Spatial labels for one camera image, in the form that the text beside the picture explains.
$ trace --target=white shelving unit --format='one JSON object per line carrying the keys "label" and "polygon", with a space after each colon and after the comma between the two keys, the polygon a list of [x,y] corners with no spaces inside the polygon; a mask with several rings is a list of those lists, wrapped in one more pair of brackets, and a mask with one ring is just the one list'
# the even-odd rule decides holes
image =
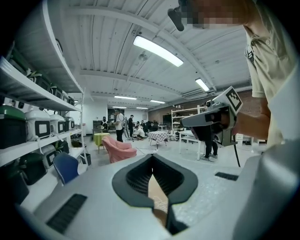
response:
{"label": "white shelving unit", "polygon": [[195,108],[181,109],[181,110],[176,110],[176,111],[171,110],[171,112],[172,112],[172,133],[174,134],[174,132],[176,130],[180,130],[180,128],[174,127],[174,126],[176,126],[176,125],[178,125],[180,123],[180,119],[189,116],[189,115],[186,115],[186,116],[174,116],[173,114],[184,113],[184,112],[191,112],[191,111],[197,111],[197,114],[199,114],[200,113],[200,109],[204,109],[204,107],[200,107],[198,105]]}
{"label": "white shelving unit", "polygon": [[[81,93],[81,109],[59,99],[32,82],[3,57],[0,59],[0,95],[29,105],[62,112],[62,115],[68,111],[78,111],[81,113],[81,129],[83,129],[84,90],[72,75],[57,46],[50,23],[47,0],[44,0],[24,21],[16,34],[15,46],[30,66],[34,67],[32,70],[42,72],[48,80],[57,84],[66,93]],[[78,158],[83,153],[87,163],[84,147],[72,148],[71,145],[71,136],[81,133],[81,129],[73,129],[57,136],[39,140],[39,142],[26,142],[2,149],[0,150],[0,167],[40,147],[62,139],[67,140],[71,156]],[[53,192],[58,182],[59,178],[54,167],[49,168],[44,177],[35,184],[28,186],[29,195],[21,205],[33,212]]]}

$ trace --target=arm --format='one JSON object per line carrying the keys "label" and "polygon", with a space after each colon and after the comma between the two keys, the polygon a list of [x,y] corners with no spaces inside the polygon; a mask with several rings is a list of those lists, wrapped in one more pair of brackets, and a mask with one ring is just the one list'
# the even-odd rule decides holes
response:
{"label": "arm", "polygon": [[245,134],[258,139],[268,139],[271,112],[268,108],[266,98],[261,99],[261,113],[257,117],[238,113],[236,126],[232,130],[232,134]]}

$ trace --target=gray floor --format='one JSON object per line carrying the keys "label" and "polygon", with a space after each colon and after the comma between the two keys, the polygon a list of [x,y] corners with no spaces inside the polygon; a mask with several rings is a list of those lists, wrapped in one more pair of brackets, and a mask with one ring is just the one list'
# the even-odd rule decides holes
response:
{"label": "gray floor", "polygon": [[[114,139],[117,138],[116,134],[114,133],[111,133],[111,136]],[[94,167],[103,166],[110,163],[107,151],[103,149],[103,147],[100,147],[98,153],[98,148],[95,145],[95,143],[91,140],[90,136],[86,136],[84,138],[84,142],[87,145],[88,153],[91,154],[92,165],[90,167],[94,168]],[[191,142],[189,142],[187,144],[182,142],[182,150],[181,150],[181,154],[179,154],[179,142],[175,142],[175,141],[167,142],[167,146],[165,145],[164,142],[161,142],[158,146],[158,150],[156,148],[155,141],[152,141],[152,144],[150,146],[150,141],[148,139],[145,139],[143,141],[135,140],[134,142],[132,141],[129,142],[132,144],[133,148],[137,149],[137,155],[158,153],[166,158],[172,158],[172,156],[177,156],[177,157],[180,156],[183,159],[197,161],[196,160],[197,143],[192,144]],[[205,150],[204,148],[205,148],[205,144],[202,143],[201,156]],[[251,151],[251,146],[246,146],[246,145],[237,146],[237,152],[238,152],[241,167],[244,166],[246,160],[249,157],[258,155],[258,153],[253,153]],[[216,159],[216,161],[211,164],[219,165],[219,166],[237,167],[238,164],[237,164],[233,146],[219,148],[218,159]]]}

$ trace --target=beige shirt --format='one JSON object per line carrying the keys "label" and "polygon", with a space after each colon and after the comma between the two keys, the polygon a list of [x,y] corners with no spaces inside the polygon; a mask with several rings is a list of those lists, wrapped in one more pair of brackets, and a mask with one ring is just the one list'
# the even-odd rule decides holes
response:
{"label": "beige shirt", "polygon": [[[262,4],[256,7],[267,29],[268,37],[258,37],[245,28],[245,56],[252,80],[252,96],[267,98],[268,103],[279,91],[296,65],[297,51],[280,21]],[[268,147],[283,140],[271,114]]]}

